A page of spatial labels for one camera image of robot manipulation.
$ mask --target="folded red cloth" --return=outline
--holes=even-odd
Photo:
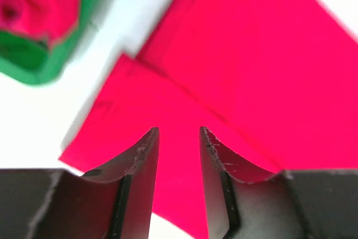
[[[76,26],[80,0],[0,0],[0,29],[50,45]]]
[[[316,0],[174,0],[61,160],[92,169],[160,127],[153,210],[207,238],[199,126],[272,172],[358,168],[357,59]]]

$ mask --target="white table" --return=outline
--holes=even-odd
[[[356,0],[320,0],[352,36],[358,34]],[[61,77],[27,87],[0,74],[0,167],[66,167],[57,159],[89,112],[94,98],[122,51],[135,54],[170,0],[105,0],[82,45]],[[190,238],[153,215],[151,238]]]

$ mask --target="green basket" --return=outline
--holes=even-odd
[[[51,52],[44,44],[0,32],[0,72],[28,85],[57,78],[78,44],[99,0],[81,0],[76,30]]]

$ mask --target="white tabletop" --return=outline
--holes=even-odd
[[[356,36],[356,0],[320,0]],[[0,74],[1,168],[66,167],[57,159],[89,112],[111,67],[123,51],[135,54],[170,0],[105,0],[63,74],[42,87],[29,87]],[[154,215],[151,238],[190,238]]]

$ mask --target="red towel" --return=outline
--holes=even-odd
[[[0,30],[52,46],[76,26],[80,0],[0,0]]]
[[[160,127],[153,210],[207,238],[199,126],[273,172],[357,168],[357,59],[316,0],[174,0],[61,160],[86,171]]]

